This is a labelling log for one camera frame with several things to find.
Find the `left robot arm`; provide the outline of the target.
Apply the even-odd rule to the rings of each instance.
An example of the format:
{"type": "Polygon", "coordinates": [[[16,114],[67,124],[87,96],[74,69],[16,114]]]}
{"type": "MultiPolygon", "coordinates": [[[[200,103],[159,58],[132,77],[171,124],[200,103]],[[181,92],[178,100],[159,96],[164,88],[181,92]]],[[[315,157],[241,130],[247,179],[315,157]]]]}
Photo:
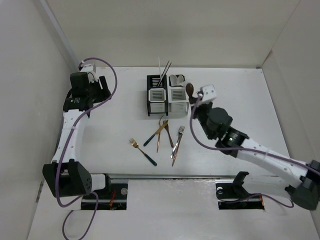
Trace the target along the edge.
{"type": "Polygon", "coordinates": [[[111,195],[109,176],[91,174],[80,163],[85,127],[94,104],[110,95],[106,78],[95,71],[70,75],[71,89],[63,104],[63,127],[51,163],[45,164],[42,174],[54,197],[86,196],[94,191],[100,198],[111,195]]]}

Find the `large white ceramic spoon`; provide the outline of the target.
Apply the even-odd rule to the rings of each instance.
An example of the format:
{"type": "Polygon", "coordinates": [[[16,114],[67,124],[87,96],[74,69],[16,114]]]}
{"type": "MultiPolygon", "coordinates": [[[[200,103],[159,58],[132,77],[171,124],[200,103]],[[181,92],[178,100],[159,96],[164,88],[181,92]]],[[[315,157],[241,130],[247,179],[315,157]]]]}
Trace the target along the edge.
{"type": "Polygon", "coordinates": [[[171,87],[176,87],[179,83],[179,77],[177,75],[170,75],[169,76],[169,80],[170,80],[170,84],[171,84],[171,87]]]}

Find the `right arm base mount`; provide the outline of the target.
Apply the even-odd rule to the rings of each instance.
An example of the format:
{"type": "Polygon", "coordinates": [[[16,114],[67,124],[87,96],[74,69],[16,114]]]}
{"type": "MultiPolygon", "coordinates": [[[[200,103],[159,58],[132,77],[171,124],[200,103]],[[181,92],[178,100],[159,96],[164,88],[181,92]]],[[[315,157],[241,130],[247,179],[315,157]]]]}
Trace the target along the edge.
{"type": "Polygon", "coordinates": [[[240,171],[234,179],[218,179],[215,181],[216,198],[219,210],[264,210],[261,195],[248,193],[243,187],[246,171],[240,171]]]}

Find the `copper spoon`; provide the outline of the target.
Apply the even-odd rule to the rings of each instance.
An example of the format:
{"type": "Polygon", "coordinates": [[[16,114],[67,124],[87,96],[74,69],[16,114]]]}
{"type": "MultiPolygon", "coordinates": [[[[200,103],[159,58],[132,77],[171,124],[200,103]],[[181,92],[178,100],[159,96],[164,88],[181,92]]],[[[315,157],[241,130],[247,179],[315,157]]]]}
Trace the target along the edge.
{"type": "Polygon", "coordinates": [[[193,86],[193,84],[192,83],[188,83],[185,86],[185,91],[186,91],[186,94],[188,96],[189,103],[191,105],[193,105],[197,101],[197,98],[193,97],[193,94],[194,94],[194,86],[193,86]]]}

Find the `silver copper fork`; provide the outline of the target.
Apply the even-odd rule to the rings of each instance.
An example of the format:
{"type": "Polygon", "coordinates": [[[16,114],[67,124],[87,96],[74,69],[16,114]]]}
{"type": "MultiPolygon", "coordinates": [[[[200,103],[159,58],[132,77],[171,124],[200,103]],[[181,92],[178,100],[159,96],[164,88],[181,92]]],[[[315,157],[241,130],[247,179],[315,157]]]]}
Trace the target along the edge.
{"type": "Polygon", "coordinates": [[[183,134],[184,134],[184,130],[185,130],[185,126],[183,126],[183,125],[181,125],[181,126],[179,127],[179,129],[178,129],[178,139],[177,139],[177,142],[176,142],[175,146],[173,147],[172,153],[171,153],[171,155],[170,155],[170,158],[171,158],[171,159],[174,158],[174,155],[175,155],[175,153],[176,153],[176,150],[177,150],[177,148],[178,148],[178,145],[179,145],[179,143],[180,143],[180,141],[181,141],[181,138],[182,138],[182,136],[183,136],[183,134]]]}

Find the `gold fork green handle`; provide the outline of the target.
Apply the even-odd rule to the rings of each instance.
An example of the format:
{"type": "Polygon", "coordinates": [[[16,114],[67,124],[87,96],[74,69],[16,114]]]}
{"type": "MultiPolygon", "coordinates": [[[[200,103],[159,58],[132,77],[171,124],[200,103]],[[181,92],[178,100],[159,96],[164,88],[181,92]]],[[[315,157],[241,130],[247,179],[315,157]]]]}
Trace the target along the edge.
{"type": "Polygon", "coordinates": [[[142,149],[140,149],[139,144],[133,138],[131,138],[129,142],[134,148],[138,149],[155,167],[158,165],[149,155],[147,155],[142,149]]]}

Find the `copper knife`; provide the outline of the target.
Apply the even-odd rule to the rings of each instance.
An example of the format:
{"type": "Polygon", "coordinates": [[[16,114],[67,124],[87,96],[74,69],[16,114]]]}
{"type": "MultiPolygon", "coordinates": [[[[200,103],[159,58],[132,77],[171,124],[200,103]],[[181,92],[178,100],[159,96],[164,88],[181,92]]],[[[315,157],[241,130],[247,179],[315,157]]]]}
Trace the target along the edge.
{"type": "MultiPolygon", "coordinates": [[[[164,116],[164,115],[162,115],[162,116],[160,117],[159,121],[158,121],[158,126],[159,126],[159,128],[160,128],[160,127],[161,127],[161,125],[162,125],[161,120],[162,120],[163,116],[164,116]]],[[[157,137],[156,153],[158,153],[158,152],[159,152],[160,139],[161,139],[161,133],[159,133],[159,134],[158,134],[158,137],[157,137]]]]}

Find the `small white ceramic spoon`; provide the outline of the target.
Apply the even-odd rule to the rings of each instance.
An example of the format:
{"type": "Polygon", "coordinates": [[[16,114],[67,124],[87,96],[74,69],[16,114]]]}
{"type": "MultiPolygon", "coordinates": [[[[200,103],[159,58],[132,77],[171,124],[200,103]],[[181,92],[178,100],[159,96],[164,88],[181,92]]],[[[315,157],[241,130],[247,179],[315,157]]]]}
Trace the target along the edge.
{"type": "Polygon", "coordinates": [[[176,86],[178,87],[184,87],[186,85],[186,80],[185,77],[183,75],[179,75],[176,78],[176,86]]]}

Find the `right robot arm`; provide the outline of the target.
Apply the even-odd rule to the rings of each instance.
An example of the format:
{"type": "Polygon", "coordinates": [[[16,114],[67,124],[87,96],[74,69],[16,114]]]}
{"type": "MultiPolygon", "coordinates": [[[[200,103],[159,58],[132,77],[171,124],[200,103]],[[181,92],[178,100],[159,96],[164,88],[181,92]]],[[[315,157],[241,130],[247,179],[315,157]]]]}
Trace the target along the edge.
{"type": "Polygon", "coordinates": [[[197,139],[202,147],[247,161],[276,175],[276,178],[263,177],[240,171],[232,182],[216,184],[219,200],[233,205],[257,196],[276,195],[303,209],[317,209],[320,202],[319,161],[292,159],[259,144],[232,127],[233,119],[227,111],[212,107],[211,103],[192,104],[190,120],[198,120],[206,137],[216,141],[215,146],[210,147],[197,139]]]}

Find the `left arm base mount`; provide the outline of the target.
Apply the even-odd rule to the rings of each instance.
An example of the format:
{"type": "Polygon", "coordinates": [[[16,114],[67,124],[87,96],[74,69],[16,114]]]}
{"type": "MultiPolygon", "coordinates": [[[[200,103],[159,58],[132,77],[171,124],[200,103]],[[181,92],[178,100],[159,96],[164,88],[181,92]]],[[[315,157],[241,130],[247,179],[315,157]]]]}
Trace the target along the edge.
{"type": "MultiPolygon", "coordinates": [[[[98,195],[97,210],[122,211],[127,209],[128,180],[112,179],[110,192],[105,189],[96,190],[98,195]]],[[[96,197],[93,194],[84,196],[81,200],[81,210],[94,210],[96,197]]]]}

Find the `gold knife green handle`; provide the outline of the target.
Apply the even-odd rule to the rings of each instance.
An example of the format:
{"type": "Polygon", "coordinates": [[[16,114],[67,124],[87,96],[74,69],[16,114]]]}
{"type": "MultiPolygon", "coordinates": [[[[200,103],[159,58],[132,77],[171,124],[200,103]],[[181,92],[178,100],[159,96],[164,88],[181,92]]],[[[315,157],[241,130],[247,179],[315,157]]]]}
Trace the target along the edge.
{"type": "Polygon", "coordinates": [[[157,131],[153,135],[151,135],[151,137],[143,144],[143,146],[147,146],[149,142],[155,137],[155,135],[158,135],[167,124],[168,120],[165,120],[164,123],[157,129],[157,131]]]}

